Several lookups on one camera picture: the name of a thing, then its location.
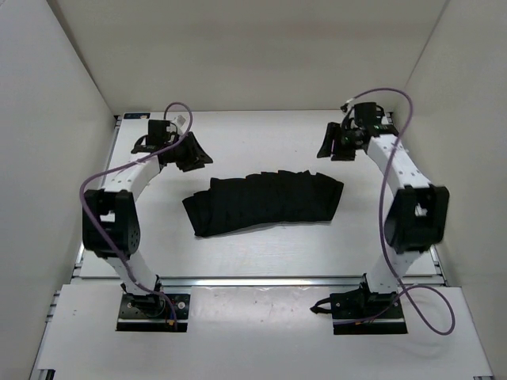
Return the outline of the black pleated skirt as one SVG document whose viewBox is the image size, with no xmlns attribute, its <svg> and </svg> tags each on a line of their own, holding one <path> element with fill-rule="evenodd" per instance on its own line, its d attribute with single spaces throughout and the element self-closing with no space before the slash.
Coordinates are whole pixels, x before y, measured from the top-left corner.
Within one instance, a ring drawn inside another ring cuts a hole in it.
<svg viewBox="0 0 507 380">
<path fill-rule="evenodd" d="M 329 222 L 344 184 L 322 173 L 261 172 L 210 180 L 210 188 L 182 201 L 197 237 L 263 224 Z"/>
</svg>

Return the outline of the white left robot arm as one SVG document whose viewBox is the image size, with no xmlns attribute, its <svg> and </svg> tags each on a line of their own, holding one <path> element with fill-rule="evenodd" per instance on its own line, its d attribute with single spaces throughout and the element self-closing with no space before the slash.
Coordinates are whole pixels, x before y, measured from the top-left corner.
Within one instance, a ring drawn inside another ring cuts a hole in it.
<svg viewBox="0 0 507 380">
<path fill-rule="evenodd" d="M 110 169 L 112 177 L 98 190 L 82 193 L 82 240 L 86 250 L 106 261 L 123 281 L 124 292 L 138 297 L 146 314 L 163 311 L 166 296 L 159 276 L 139 251 L 141 230 L 136 201 L 151 180 L 170 164 L 182 172 L 213 163 L 183 116 L 149 120 L 147 134 L 132 147 L 127 163 Z"/>
</svg>

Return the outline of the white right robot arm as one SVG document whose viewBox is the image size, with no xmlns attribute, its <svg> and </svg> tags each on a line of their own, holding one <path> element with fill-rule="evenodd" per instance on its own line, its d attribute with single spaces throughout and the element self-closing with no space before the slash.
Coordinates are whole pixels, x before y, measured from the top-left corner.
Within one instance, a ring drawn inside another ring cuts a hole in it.
<svg viewBox="0 0 507 380">
<path fill-rule="evenodd" d="M 345 116 L 339 123 L 328 123 L 318 158 L 347 162 L 364 151 L 383 174 L 381 190 L 393 196 L 388 211 L 379 213 L 383 254 L 365 275 L 368 289 L 355 297 L 358 313 L 373 317 L 383 308 L 382 295 L 395 293 L 399 278 L 442 241 L 450 194 L 415 165 L 381 106 L 346 103 L 341 110 Z"/>
</svg>

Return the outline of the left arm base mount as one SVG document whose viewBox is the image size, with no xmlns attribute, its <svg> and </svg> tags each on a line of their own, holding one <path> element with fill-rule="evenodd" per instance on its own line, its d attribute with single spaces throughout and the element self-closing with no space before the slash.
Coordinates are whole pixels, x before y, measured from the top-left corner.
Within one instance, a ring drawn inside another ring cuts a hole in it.
<svg viewBox="0 0 507 380">
<path fill-rule="evenodd" d="M 148 296 L 147 299 L 123 294 L 116 330 L 119 332 L 186 333 L 191 294 L 166 294 L 172 302 L 176 317 L 164 299 Z"/>
</svg>

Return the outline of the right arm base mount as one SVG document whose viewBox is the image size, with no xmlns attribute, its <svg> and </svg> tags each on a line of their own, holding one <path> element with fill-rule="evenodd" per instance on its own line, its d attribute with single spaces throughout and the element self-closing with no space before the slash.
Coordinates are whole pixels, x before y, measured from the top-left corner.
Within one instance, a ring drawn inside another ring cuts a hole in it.
<svg viewBox="0 0 507 380">
<path fill-rule="evenodd" d="M 332 317 L 335 336 L 403 335 L 408 333 L 396 292 L 373 294 L 365 289 L 331 293 L 310 311 Z"/>
</svg>

